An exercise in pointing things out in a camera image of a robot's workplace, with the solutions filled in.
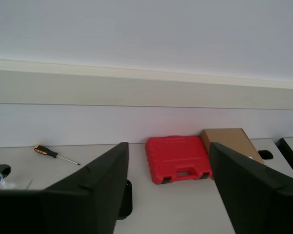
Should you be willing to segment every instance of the cardboard box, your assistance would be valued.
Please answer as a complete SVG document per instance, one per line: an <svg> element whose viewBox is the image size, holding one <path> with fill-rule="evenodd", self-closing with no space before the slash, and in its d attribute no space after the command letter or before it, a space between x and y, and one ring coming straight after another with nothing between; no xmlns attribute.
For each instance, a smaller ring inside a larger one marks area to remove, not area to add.
<svg viewBox="0 0 293 234"><path fill-rule="evenodd" d="M205 129L201 133L201 139L207 153L209 153L209 144L211 142L218 142L264 164L264 160L256 151L242 128Z"/></svg>

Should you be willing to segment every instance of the orange screwdriver handle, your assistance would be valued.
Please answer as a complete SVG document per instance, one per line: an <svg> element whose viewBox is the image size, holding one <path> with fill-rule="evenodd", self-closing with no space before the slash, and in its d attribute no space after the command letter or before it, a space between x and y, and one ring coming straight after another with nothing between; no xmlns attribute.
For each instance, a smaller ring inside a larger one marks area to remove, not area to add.
<svg viewBox="0 0 293 234"><path fill-rule="evenodd" d="M59 153L57 152L53 152L52 150L49 150L48 148L42 146L42 145L36 145L35 146L35 151L39 154L42 154L42 155L48 155L48 156L51 156L51 157L54 157L56 158L58 156Z"/></svg>

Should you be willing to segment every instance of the red plastic case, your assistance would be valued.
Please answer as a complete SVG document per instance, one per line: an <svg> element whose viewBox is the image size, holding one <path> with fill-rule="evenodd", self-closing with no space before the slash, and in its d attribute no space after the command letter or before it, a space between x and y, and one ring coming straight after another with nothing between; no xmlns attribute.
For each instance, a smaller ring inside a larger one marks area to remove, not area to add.
<svg viewBox="0 0 293 234"><path fill-rule="evenodd" d="M155 184L212 176L209 156L199 136L150 138L146 156Z"/></svg>

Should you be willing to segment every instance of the white desk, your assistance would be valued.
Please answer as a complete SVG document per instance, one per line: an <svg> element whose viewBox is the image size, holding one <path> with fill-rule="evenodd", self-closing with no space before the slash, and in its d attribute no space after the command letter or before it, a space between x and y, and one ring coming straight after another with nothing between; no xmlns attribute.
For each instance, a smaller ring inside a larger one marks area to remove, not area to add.
<svg viewBox="0 0 293 234"><path fill-rule="evenodd" d="M57 146L51 150L85 165L113 145ZM115 234L234 234L213 180L188 180L155 185L151 181L144 144L129 146L128 179L133 186L133 212L116 223ZM7 181L20 188L44 189L81 167L33 148L0 148L0 164L9 164Z"/></svg>

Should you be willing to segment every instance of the white wall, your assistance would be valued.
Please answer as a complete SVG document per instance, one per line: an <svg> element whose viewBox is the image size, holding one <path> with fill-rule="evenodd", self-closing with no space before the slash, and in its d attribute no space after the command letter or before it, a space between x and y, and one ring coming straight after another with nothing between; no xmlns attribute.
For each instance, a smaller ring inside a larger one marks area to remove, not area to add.
<svg viewBox="0 0 293 234"><path fill-rule="evenodd" d="M233 127L250 138L293 137L293 111L0 104L0 147L141 143Z"/></svg>
<svg viewBox="0 0 293 234"><path fill-rule="evenodd" d="M0 0L0 59L293 80L293 0Z"/></svg>

